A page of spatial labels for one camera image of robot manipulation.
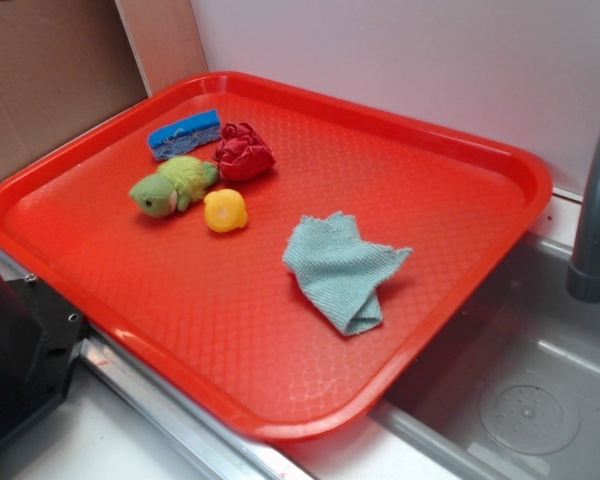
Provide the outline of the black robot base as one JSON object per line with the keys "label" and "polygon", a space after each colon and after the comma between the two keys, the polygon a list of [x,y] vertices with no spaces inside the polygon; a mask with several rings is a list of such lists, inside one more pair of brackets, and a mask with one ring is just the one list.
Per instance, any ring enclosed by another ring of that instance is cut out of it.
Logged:
{"label": "black robot base", "polygon": [[0,451],[66,400],[86,328],[43,280],[0,275]]}

